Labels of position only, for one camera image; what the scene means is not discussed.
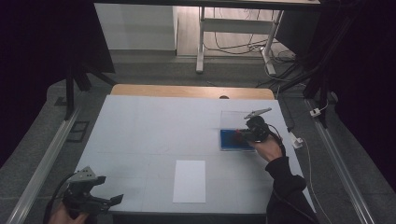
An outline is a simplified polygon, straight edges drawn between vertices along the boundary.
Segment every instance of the metal rail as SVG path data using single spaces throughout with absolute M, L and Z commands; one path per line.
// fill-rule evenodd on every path
M 9 216 L 7 224 L 20 224 L 23 223 L 26 219 L 30 209 L 32 208 L 33 202 L 35 201 L 35 197 L 41 190 L 41 187 L 43 186 L 43 183 L 46 180 L 53 163 L 55 162 L 59 152 L 61 151 L 67 135 L 73 127 L 73 124 L 79 112 L 81 111 L 82 106 L 84 105 L 83 103 L 86 98 L 85 96 L 86 93 L 82 92 L 77 97 L 77 106 L 75 111 L 70 116 L 69 120 L 64 120 L 62 122 L 61 127 L 58 129 L 58 132 L 52 139 L 52 142 L 50 143 L 49 148 L 44 154 L 43 159 L 41 159 L 41 162 L 35 169 L 35 173 L 33 174 L 22 196 L 18 200 L 17 205 Z
M 305 100 L 306 107 L 309 110 L 313 110 L 314 107 L 312 103 Z M 329 153 L 332 163 L 334 164 L 335 170 L 340 176 L 341 182 L 344 185 L 346 193 L 349 195 L 350 200 L 355 207 L 356 213 L 361 220 L 362 224 L 375 224 L 374 218 L 367 206 L 366 201 L 364 201 L 361 191 L 357 187 L 355 181 L 353 180 L 351 174 L 349 173 L 344 160 L 339 153 L 337 146 L 335 145 L 332 135 L 329 133 L 328 129 L 323 128 L 322 124 L 318 119 L 313 119 L 315 126 L 318 129 L 319 135 Z

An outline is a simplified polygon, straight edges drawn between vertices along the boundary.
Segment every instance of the wall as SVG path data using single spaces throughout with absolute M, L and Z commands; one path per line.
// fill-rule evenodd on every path
M 95 8 L 109 49 L 176 49 L 176 7 L 95 4 Z

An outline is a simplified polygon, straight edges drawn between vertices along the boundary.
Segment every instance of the metal stand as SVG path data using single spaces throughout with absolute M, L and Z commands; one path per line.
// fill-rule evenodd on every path
M 282 17 L 282 14 L 283 14 L 283 11 L 279 11 L 277 13 L 277 16 L 276 16 L 276 19 L 274 20 L 274 23 L 272 25 L 270 34 L 268 35 L 268 41 L 267 41 L 267 43 L 265 45 L 264 50 L 262 50 L 262 57 L 264 58 L 265 66 L 266 66 L 268 74 L 270 76 L 273 76 L 273 75 L 276 74 L 274 65 L 272 64 L 272 61 L 271 61 L 270 50 L 271 50 L 271 46 L 272 46 L 272 43 L 273 43 L 274 38 L 275 38 L 277 27 L 278 27 L 279 22 L 280 22 L 280 18 Z
M 205 8 L 201 7 L 200 33 L 197 53 L 196 73 L 204 72 L 204 32 L 234 33 L 234 34 L 257 34 L 268 35 L 265 49 L 262 51 L 265 65 L 270 75 L 274 75 L 275 69 L 270 59 L 270 49 L 273 43 L 277 26 L 283 11 L 279 11 L 274 21 L 243 21 L 230 19 L 205 18 Z
M 88 79 L 87 72 L 92 73 L 94 76 L 100 78 L 110 86 L 115 86 L 118 84 L 116 81 L 107 77 L 105 74 L 99 72 L 88 64 L 71 63 L 66 74 L 67 108 L 64 120 L 69 120 L 74 111 L 74 81 L 76 81 L 76 84 L 81 91 L 89 91 L 92 86 L 90 80 Z

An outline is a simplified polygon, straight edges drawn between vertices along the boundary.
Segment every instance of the white cable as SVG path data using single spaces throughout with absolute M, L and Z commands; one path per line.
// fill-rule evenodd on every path
M 319 111 L 326 109 L 328 105 L 329 105 L 329 100 L 326 101 L 326 105 L 323 108 L 321 108 Z
M 309 163 L 309 183 L 311 185 L 311 189 L 312 189 L 312 194 L 314 195 L 315 199 L 317 200 L 317 203 L 319 205 L 320 210 L 323 212 L 324 216 L 327 218 L 327 220 L 332 224 L 332 221 L 329 219 L 329 217 L 327 216 L 327 214 L 324 212 L 318 198 L 317 198 L 317 194 L 314 192 L 314 187 L 312 186 L 312 169 L 311 169 L 311 155 L 309 154 L 309 147 L 308 147 L 308 143 L 306 142 L 306 140 L 303 138 L 305 144 L 306 144 L 306 151 L 308 152 L 308 163 Z

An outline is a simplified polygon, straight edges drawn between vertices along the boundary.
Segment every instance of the white paper sheet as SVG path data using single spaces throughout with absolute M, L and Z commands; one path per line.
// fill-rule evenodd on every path
M 205 161 L 177 161 L 174 203 L 206 203 Z

